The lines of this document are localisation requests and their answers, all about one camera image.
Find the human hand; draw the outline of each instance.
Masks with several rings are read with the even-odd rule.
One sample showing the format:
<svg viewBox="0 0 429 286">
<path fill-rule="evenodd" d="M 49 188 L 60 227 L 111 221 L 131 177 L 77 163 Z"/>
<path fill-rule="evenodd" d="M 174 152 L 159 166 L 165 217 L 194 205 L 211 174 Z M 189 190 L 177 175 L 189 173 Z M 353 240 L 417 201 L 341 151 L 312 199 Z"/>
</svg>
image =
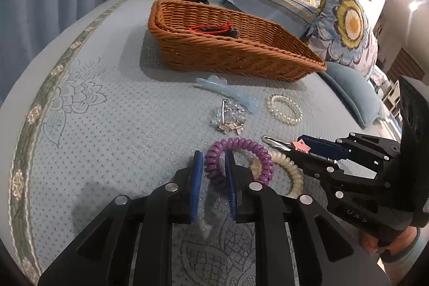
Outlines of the human hand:
<svg viewBox="0 0 429 286">
<path fill-rule="evenodd" d="M 396 255 L 410 246 L 416 236 L 417 228 L 408 227 L 386 249 L 390 251 L 391 255 Z M 378 250 L 378 239 L 365 232 L 362 232 L 360 244 L 369 253 L 376 253 Z"/>
</svg>

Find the bracelet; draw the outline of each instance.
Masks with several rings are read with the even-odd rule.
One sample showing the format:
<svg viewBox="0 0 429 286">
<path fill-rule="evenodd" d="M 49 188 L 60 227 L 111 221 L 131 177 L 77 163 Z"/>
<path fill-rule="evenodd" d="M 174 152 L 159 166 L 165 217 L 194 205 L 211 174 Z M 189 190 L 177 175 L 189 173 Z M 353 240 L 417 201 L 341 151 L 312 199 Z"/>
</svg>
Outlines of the bracelet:
<svg viewBox="0 0 429 286">
<path fill-rule="evenodd" d="M 295 118 L 291 118 L 281 113 L 281 111 L 279 111 L 278 108 L 274 106 L 274 102 L 281 102 L 287 105 L 293 111 L 293 113 L 295 113 Z M 284 124 L 296 125 L 302 121 L 301 108 L 299 108 L 299 106 L 295 102 L 293 102 L 290 98 L 286 96 L 271 95 L 267 99 L 267 107 L 268 107 L 268 110 L 271 112 L 271 114 L 274 115 L 276 119 L 278 119 Z"/>
<path fill-rule="evenodd" d="M 263 145 L 257 141 L 253 141 L 245 138 L 228 138 L 228 141 L 222 139 L 213 143 L 209 148 L 209 151 L 205 155 L 206 168 L 205 171 L 208 173 L 207 177 L 215 182 L 222 182 L 225 177 L 219 167 L 219 157 L 225 150 L 248 150 L 254 153 L 261 163 L 261 174 L 257 180 L 265 185 L 272 180 L 273 165 L 271 155 L 264 148 Z"/>
<path fill-rule="evenodd" d="M 271 155 L 271 160 L 273 163 L 282 166 L 292 180 L 292 189 L 286 196 L 297 199 L 302 194 L 302 190 L 304 188 L 304 177 L 301 173 L 301 170 L 290 158 L 286 157 L 286 155 L 283 153 L 268 151 L 268 154 Z M 250 165 L 250 170 L 252 170 L 254 178 L 259 176 L 260 172 L 262 171 L 262 167 L 258 158 L 253 159 L 252 165 Z"/>
</svg>

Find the ceiling light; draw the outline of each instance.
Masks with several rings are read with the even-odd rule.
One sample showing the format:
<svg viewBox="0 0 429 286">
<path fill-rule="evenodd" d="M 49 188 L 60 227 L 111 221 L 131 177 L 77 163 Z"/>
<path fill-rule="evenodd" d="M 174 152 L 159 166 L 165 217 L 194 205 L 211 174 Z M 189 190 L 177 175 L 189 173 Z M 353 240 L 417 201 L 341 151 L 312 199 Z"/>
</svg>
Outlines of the ceiling light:
<svg viewBox="0 0 429 286">
<path fill-rule="evenodd" d="M 410 7 L 411 11 L 416 11 L 417 8 L 419 7 L 419 3 L 418 2 L 411 2 L 409 7 Z"/>
</svg>

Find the brown woven basket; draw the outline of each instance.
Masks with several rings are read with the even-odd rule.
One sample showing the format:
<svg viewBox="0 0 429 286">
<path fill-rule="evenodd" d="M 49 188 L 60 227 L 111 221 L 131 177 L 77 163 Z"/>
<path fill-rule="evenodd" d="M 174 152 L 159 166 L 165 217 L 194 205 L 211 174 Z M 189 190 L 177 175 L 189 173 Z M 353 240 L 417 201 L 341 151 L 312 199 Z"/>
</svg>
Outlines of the brown woven basket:
<svg viewBox="0 0 429 286">
<path fill-rule="evenodd" d="M 239 38 L 199 34 L 196 25 L 231 22 Z M 162 59 L 177 70 L 206 70 L 297 81 L 325 62 L 277 23 L 246 13 L 178 0 L 158 0 L 147 24 Z"/>
</svg>

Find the silver rivet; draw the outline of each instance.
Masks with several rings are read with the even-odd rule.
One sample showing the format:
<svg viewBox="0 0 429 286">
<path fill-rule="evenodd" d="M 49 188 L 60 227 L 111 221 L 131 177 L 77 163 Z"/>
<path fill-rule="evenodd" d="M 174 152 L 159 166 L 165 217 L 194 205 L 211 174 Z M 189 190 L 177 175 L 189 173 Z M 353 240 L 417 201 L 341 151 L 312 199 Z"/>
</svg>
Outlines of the silver rivet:
<svg viewBox="0 0 429 286">
<path fill-rule="evenodd" d="M 310 205 L 313 202 L 313 198 L 309 195 L 301 195 L 299 197 L 299 201 L 302 202 L 304 205 Z"/>
<path fill-rule="evenodd" d="M 261 189 L 262 189 L 262 184 L 261 184 L 261 183 L 259 183 L 259 182 L 252 182 L 252 183 L 250 183 L 249 188 L 250 188 L 251 190 L 256 190 L 256 191 L 258 191 L 258 190 L 261 190 Z"/>
<path fill-rule="evenodd" d="M 125 195 L 117 196 L 114 200 L 114 203 L 117 205 L 124 205 L 128 202 L 128 198 Z"/>
<path fill-rule="evenodd" d="M 165 185 L 165 190 L 168 191 L 168 192 L 175 192 L 178 189 L 179 189 L 179 186 L 176 183 L 173 183 L 173 182 L 167 183 Z"/>
</svg>

